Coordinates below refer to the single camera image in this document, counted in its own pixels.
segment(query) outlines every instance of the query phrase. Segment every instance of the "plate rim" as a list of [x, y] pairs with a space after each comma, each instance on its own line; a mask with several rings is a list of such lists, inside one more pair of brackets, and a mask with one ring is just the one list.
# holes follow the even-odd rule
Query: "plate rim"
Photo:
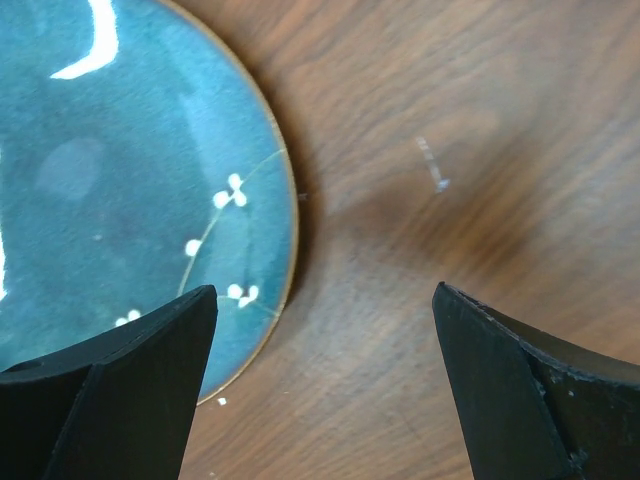
[[255, 78], [249, 73], [247, 67], [240, 61], [240, 58], [236, 53], [231, 50], [231, 48], [213, 31], [211, 27], [209, 27], [204, 21], [198, 18], [195, 14], [191, 13], [182, 5], [179, 5], [174, 0], [152, 0], [159, 4], [160, 6], [165, 6], [170, 10], [173, 10], [176, 14], [186, 20], [192, 27], [195, 27], [198, 31], [203, 33], [205, 37], [213, 44], [214, 47], [219, 48], [227, 57], [227, 59], [233, 64], [236, 68], [238, 74], [244, 77], [245, 81], [251, 88], [251, 91], [255, 95], [256, 99], [262, 106], [264, 113], [267, 116], [267, 120], [271, 125], [271, 131], [279, 144], [281, 155], [283, 157], [285, 163], [285, 170], [287, 172], [287, 183], [289, 185], [289, 200], [291, 202], [291, 247], [289, 250], [289, 268], [287, 270], [287, 276], [285, 280], [285, 284], [282, 289], [282, 293], [280, 295], [280, 300], [278, 301], [278, 306], [273, 312], [273, 318], [271, 319], [271, 325], [269, 325], [269, 329], [262, 337], [262, 340], [258, 344], [258, 346], [253, 350], [251, 355], [245, 360], [245, 362], [231, 375], [222, 385], [220, 385], [216, 390], [213, 390], [211, 393], [203, 395], [202, 397], [198, 397], [197, 406], [202, 405], [208, 400], [217, 397], [220, 393], [226, 389], [229, 385], [231, 385], [235, 380], [240, 377], [244, 373], [244, 371], [253, 363], [258, 354], [263, 350], [271, 335], [273, 334], [278, 322], [280, 321], [280, 316], [282, 315], [282, 311], [287, 303], [287, 299], [289, 298], [289, 294], [291, 292], [291, 285], [293, 283], [293, 275], [296, 269], [296, 264], [298, 261], [298, 244], [300, 237], [300, 214], [298, 208], [298, 192], [295, 184], [295, 178], [293, 175], [293, 165], [291, 164], [291, 158], [289, 156], [289, 150], [284, 141], [284, 137], [282, 135], [282, 131], [276, 120], [275, 115], [273, 114], [273, 110], [267, 102], [267, 99], [264, 96], [264, 93], [260, 89], [258, 83]]

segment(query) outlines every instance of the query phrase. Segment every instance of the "ceramic plate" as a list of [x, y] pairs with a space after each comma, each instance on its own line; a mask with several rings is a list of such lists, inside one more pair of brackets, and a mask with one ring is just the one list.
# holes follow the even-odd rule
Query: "ceramic plate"
[[265, 342], [295, 261], [262, 96], [153, 0], [2, 0], [0, 41], [0, 371], [212, 283], [215, 394]]

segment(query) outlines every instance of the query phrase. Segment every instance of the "plate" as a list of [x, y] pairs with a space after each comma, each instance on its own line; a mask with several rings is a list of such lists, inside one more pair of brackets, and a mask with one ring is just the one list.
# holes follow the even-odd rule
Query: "plate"
[[0, 371], [211, 283], [201, 399], [260, 350], [297, 249], [266, 102], [202, 24], [154, 0], [0, 6]]

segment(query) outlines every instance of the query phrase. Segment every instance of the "wood grain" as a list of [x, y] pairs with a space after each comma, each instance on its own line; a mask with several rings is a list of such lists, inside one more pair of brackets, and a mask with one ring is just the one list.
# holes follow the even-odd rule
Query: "wood grain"
[[640, 362], [640, 3], [180, 3], [255, 75], [308, 195], [290, 305], [198, 409], [182, 480], [470, 479], [440, 280]]

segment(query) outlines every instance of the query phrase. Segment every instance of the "wooden table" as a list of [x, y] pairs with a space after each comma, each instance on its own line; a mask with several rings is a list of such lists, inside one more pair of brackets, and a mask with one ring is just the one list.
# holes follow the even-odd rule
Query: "wooden table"
[[639, 2], [180, 3], [255, 75], [305, 194], [290, 305], [198, 409], [182, 480], [470, 479], [440, 280], [640, 362]]

